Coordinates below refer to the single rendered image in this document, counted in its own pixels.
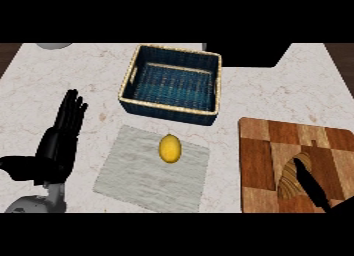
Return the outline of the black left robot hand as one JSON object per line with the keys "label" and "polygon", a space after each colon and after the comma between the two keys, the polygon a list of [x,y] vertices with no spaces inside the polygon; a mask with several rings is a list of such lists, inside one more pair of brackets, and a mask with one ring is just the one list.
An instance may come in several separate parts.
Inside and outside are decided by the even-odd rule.
{"label": "black left robot hand", "polygon": [[78,135],[88,104],[77,90],[66,92],[53,126],[46,130],[34,156],[0,157],[0,169],[15,181],[34,185],[63,183],[72,173]]}

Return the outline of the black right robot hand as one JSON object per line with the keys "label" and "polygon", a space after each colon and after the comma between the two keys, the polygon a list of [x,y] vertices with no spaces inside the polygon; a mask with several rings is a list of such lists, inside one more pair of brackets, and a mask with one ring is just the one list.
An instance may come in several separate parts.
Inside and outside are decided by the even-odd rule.
{"label": "black right robot hand", "polygon": [[307,171],[303,162],[298,159],[294,159],[294,162],[297,166],[297,179],[314,205],[329,214],[354,214],[354,196],[336,206],[331,206],[326,193],[313,178],[313,175]]}

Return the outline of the striped brown croissant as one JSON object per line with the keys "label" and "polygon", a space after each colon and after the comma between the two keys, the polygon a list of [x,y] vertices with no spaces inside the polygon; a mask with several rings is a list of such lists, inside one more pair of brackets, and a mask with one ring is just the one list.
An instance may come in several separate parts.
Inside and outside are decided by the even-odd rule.
{"label": "striped brown croissant", "polygon": [[280,199],[288,200],[304,194],[304,188],[297,179],[297,166],[294,159],[303,162],[307,171],[311,171],[311,160],[307,152],[298,153],[286,162],[282,176],[277,183],[277,196]]}

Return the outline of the wooden checkered cutting board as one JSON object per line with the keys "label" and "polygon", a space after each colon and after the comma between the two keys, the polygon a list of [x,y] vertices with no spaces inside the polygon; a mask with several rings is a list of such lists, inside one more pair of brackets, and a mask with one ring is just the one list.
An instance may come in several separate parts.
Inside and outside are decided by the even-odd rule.
{"label": "wooden checkered cutting board", "polygon": [[354,209],[354,135],[322,126],[239,119],[241,209]]}

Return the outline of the blue wicker basket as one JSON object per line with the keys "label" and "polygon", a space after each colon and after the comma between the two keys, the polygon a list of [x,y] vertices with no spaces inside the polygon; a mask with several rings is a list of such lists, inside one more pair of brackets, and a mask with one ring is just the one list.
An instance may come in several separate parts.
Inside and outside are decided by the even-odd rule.
{"label": "blue wicker basket", "polygon": [[211,126],[220,110],[221,55],[140,44],[118,92],[136,115]]}

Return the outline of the grey marble placemat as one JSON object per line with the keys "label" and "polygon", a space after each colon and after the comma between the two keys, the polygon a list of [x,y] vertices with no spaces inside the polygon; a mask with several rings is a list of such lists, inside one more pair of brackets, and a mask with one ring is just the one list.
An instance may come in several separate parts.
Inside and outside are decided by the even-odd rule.
{"label": "grey marble placemat", "polygon": [[93,191],[153,212],[198,212],[210,149],[181,142],[173,164],[159,157],[162,135],[124,125]]}

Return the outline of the yellow lemon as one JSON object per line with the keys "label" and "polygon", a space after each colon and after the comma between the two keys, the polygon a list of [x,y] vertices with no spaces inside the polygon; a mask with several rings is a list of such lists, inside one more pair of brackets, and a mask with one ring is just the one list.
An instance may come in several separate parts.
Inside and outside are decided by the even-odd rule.
{"label": "yellow lemon", "polygon": [[168,134],[159,142],[159,157],[167,163],[176,163],[181,156],[181,143],[179,138]]}

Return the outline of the grey round object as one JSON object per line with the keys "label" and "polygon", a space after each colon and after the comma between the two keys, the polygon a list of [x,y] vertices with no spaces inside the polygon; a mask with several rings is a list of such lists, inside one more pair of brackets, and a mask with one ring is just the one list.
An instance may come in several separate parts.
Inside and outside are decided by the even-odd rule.
{"label": "grey round object", "polygon": [[72,43],[37,43],[37,45],[47,50],[56,50],[63,49],[68,47]]}

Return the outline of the black appliance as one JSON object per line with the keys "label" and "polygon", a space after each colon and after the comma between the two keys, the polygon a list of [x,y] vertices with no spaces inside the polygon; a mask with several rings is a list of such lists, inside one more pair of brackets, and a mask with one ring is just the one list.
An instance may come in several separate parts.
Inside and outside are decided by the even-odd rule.
{"label": "black appliance", "polygon": [[224,67],[273,68],[289,48],[289,43],[205,43],[202,49],[221,55]]}

